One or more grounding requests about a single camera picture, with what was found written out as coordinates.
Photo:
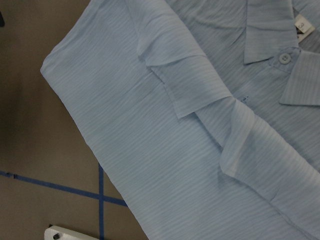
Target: brown surface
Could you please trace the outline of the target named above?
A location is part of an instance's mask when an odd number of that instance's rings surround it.
[[[98,162],[40,73],[88,3],[0,0],[0,171],[98,193]],[[3,176],[0,190],[0,240],[41,240],[48,224],[99,235],[95,199]],[[121,198],[106,175],[104,195]],[[128,208],[104,216],[108,239],[146,239]]]

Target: black object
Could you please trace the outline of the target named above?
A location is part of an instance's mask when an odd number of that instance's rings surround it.
[[[2,14],[0,12],[0,27],[4,27],[5,26],[5,20],[4,18],[2,17]]]
[[[60,235],[59,235],[59,233],[57,233],[57,234],[55,234],[55,235],[53,235],[53,237],[52,237],[54,240],[57,240],[57,239],[59,239],[60,238]]]

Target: shirt button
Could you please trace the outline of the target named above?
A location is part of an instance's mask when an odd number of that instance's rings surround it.
[[[279,56],[279,61],[281,64],[288,64],[291,62],[291,56],[290,54],[288,53],[282,53],[280,56]]]

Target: white plastic object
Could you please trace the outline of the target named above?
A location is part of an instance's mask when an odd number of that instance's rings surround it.
[[[44,231],[44,240],[98,240],[92,236],[60,226],[51,226]]]

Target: blue tape line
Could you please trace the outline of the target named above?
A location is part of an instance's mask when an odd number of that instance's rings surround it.
[[[99,236],[100,240],[105,239],[104,224],[104,170],[99,164]]]
[[[61,190],[61,191],[72,193],[72,194],[78,194],[78,195],[85,196],[85,197],[92,198],[92,199],[97,199],[97,200],[100,199],[100,195],[97,193],[84,191],[84,190],[76,189],[73,187],[63,186],[63,185],[59,185],[59,184],[55,184],[55,183],[51,183],[51,182],[41,181],[41,180],[33,179],[30,177],[26,177],[26,176],[20,176],[17,174],[6,172],[6,171],[0,170],[0,176],[4,176],[7,178],[13,177],[14,179],[17,179],[17,180],[20,180],[23,182],[36,184],[36,185],[40,185],[40,186],[44,186],[44,187],[48,187],[48,188],[52,188],[52,189],[57,189],[57,190]],[[117,205],[127,207],[127,204],[125,203],[124,200],[113,198],[110,196],[103,196],[103,201],[111,203],[111,204],[117,204]]]

